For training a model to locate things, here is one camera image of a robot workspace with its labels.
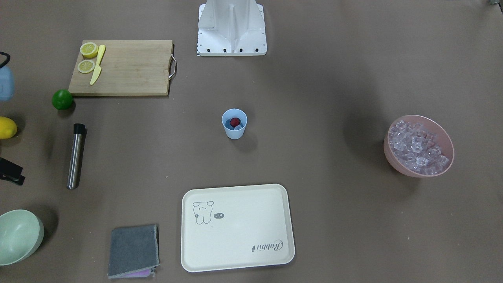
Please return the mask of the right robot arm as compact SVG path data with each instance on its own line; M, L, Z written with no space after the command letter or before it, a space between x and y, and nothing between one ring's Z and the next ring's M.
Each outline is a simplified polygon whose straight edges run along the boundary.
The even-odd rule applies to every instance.
M1 101L8 101L14 95L15 84L14 75L7 67L11 56L8 53L0 52L1 56L5 57L0 65L0 86L1 86ZM0 179L9 181L16 185L23 185L25 177L22 175L23 168L9 160L0 158Z

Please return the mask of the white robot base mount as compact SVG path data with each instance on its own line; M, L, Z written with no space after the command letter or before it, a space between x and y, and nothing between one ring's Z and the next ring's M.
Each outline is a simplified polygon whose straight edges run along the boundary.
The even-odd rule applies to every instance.
M198 11L196 55L266 55L264 7L255 0L207 0Z

